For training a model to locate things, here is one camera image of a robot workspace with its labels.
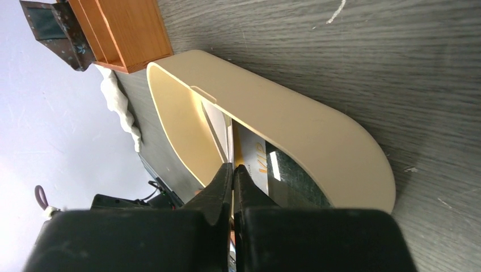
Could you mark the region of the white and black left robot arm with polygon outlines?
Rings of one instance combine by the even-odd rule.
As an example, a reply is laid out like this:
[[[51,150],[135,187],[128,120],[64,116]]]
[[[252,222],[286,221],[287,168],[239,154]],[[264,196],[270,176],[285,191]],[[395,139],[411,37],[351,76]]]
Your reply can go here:
[[[176,210],[184,205],[177,194],[159,178],[148,182],[155,191],[145,198],[134,200],[111,197],[107,195],[95,195],[91,209],[168,209]]]

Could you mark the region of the white credit card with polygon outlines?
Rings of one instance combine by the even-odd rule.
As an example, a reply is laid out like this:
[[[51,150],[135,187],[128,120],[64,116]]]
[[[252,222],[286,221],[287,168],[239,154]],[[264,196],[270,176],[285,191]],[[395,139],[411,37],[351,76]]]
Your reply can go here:
[[[229,147],[229,127],[226,115],[207,100],[202,101],[202,111],[210,128],[218,153],[224,163],[232,163]]]

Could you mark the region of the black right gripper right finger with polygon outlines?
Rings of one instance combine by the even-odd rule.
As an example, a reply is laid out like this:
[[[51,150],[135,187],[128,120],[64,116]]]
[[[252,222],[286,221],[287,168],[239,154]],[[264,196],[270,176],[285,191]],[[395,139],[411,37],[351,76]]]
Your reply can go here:
[[[373,209],[284,208],[234,171],[238,271],[415,271],[394,218]]]

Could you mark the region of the beige oval tray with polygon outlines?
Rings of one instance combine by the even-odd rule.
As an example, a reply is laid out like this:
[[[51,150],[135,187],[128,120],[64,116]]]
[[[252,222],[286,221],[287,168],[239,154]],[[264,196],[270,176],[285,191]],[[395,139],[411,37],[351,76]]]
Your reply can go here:
[[[146,76],[172,149],[202,185],[225,162],[202,111],[207,103],[290,156],[333,206],[392,212],[388,159],[346,114],[202,50],[153,61]]]

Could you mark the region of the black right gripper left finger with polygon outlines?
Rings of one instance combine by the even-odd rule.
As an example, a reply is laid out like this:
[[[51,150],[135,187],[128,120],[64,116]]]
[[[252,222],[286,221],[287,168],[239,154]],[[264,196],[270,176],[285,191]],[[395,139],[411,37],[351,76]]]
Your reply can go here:
[[[25,271],[228,271],[233,166],[179,209],[71,210],[39,236]]]

